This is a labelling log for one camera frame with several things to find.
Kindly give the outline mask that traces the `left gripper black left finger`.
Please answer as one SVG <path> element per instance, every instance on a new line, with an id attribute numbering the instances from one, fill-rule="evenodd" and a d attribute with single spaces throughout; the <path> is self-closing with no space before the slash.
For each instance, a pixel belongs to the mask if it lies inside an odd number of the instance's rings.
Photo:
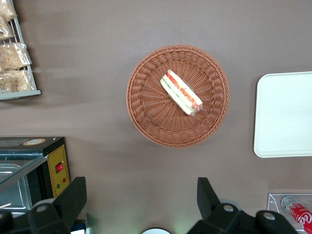
<path id="1" fill-rule="evenodd" d="M 76 177 L 57 198 L 36 203 L 25 214 L 13 218 L 0 212 L 2 234 L 69 234 L 87 202 L 86 178 Z"/>

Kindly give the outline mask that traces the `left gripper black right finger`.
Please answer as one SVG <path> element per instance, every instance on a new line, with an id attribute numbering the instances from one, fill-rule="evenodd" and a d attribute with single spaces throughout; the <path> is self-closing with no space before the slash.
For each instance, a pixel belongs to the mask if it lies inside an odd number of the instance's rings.
<path id="1" fill-rule="evenodd" d="M 206 177 L 197 179 L 197 206 L 202 219 L 190 234 L 295 234 L 281 214 L 261 210 L 251 216 L 231 203 L 220 202 Z"/>

